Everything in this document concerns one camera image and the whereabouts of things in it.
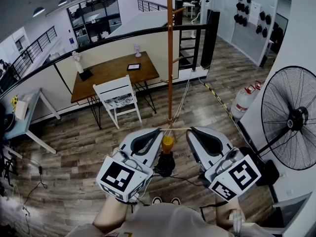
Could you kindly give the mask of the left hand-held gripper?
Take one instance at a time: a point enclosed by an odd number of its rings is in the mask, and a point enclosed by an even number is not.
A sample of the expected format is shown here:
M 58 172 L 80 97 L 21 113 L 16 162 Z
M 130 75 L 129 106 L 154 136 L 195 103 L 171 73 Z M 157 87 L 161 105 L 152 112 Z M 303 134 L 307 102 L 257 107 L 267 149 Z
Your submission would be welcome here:
M 152 166 L 162 139 L 160 128 L 128 134 L 112 155 L 105 158 L 96 177 L 99 187 L 121 202 L 135 202 L 139 191 L 154 175 Z

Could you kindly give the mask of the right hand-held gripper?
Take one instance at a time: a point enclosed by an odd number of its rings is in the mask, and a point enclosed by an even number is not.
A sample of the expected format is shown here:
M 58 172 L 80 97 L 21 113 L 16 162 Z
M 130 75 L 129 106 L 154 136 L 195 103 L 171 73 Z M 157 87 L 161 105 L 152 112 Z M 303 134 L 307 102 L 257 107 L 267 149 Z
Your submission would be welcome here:
M 225 201 L 239 197 L 261 178 L 251 157 L 234 147 L 223 133 L 194 126 L 187 130 L 186 138 L 200 164 L 203 185 Z

